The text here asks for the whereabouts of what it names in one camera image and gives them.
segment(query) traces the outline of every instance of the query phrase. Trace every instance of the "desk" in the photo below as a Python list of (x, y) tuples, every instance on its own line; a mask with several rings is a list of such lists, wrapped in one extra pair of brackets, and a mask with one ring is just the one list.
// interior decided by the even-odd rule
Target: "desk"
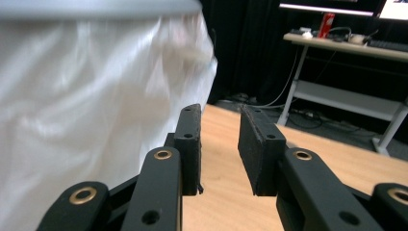
[[(252, 195), (238, 151), (240, 115), (207, 105), (201, 119), (204, 193), (183, 197), (186, 231), (283, 230), (275, 197)], [(320, 155), (340, 180), (371, 194), (378, 183), (408, 185), (408, 163), (278, 126), (289, 146)]]
[(338, 90), (298, 79), (309, 47), (371, 56), (405, 63), (408, 63), (408, 53), (350, 44), (347, 42), (335, 42), (329, 39), (304, 38), (303, 36), (292, 34), (286, 34), (284, 39), (289, 40), (294, 44), (303, 45), (303, 51), (296, 73), (293, 77), (284, 111), (279, 117), (278, 124), (286, 124), (288, 120), (288, 111), (291, 107), (293, 97), (347, 110), (365, 116), (372, 116), (387, 120), (390, 121), (390, 125), (382, 138), (374, 138), (372, 139), (372, 142), (378, 153), (389, 156), (387, 152), (387, 145), (391, 141), (399, 125), (408, 114), (408, 98), (405, 99), (405, 102), (395, 102), (392, 100), (381, 99), (347, 90)]

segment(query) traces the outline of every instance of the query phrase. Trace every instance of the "white desk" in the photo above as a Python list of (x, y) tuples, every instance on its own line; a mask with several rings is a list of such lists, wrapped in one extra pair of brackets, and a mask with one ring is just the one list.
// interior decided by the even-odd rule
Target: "white desk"
[(279, 117), (278, 124), (286, 124), (288, 120), (288, 111), (291, 107), (293, 97), (347, 110), (365, 116), (372, 116), (387, 120), (390, 121), (390, 125), (382, 138), (374, 138), (372, 139), (372, 142), (378, 153), (389, 156), (387, 145), (394, 136), (403, 119), (408, 114), (408, 97), (405, 99), (405, 102), (395, 102), (392, 100), (363, 95), (357, 92), (338, 90), (335, 88), (302, 81), (299, 80), (299, 75), (309, 47), (335, 50), (355, 55), (371, 56), (405, 63), (408, 63), (408, 53), (355, 45), (347, 42), (335, 42), (329, 39), (304, 38), (302, 36), (293, 34), (286, 34), (283, 39), (289, 40), (294, 44), (303, 45), (303, 51), (296, 73), (293, 77), (284, 111)]

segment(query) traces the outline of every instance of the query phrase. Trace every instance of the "white cloth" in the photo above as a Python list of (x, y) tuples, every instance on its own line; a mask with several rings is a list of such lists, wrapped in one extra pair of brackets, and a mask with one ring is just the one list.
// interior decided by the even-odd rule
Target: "white cloth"
[(216, 69), (201, 13), (0, 21), (0, 230), (35, 230), (74, 184), (138, 174)]

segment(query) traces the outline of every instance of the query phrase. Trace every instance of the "monitor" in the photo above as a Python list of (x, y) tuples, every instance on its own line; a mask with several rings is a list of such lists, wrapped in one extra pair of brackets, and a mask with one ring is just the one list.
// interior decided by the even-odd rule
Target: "monitor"
[(381, 4), (378, 17), (406, 20), (408, 22), (408, 0), (384, 0)]
[(280, 8), (375, 16), (381, 0), (281, 0)]

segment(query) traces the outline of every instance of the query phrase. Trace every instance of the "black backdrop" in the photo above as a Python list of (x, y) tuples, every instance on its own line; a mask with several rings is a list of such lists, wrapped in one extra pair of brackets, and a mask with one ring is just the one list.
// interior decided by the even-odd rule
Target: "black backdrop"
[[(322, 18), (321, 13), (280, 10), (279, 0), (202, 0), (202, 4), (218, 59), (210, 104), (236, 93), (256, 97), (260, 103), (274, 100), (294, 75), (290, 77), (298, 49), (282, 37), (293, 28), (318, 30)], [(408, 44), (407, 23), (336, 14), (333, 27), (341, 26), (363, 35), (378, 29), (375, 39)], [(333, 53), (310, 49), (300, 78), (392, 100), (403, 101), (408, 95), (408, 64)], [(289, 87), (275, 105), (285, 102), (288, 91)], [(293, 107), (319, 110), (378, 133), (383, 133), (389, 124), (302, 100)], [(408, 143), (408, 119), (395, 137)]]

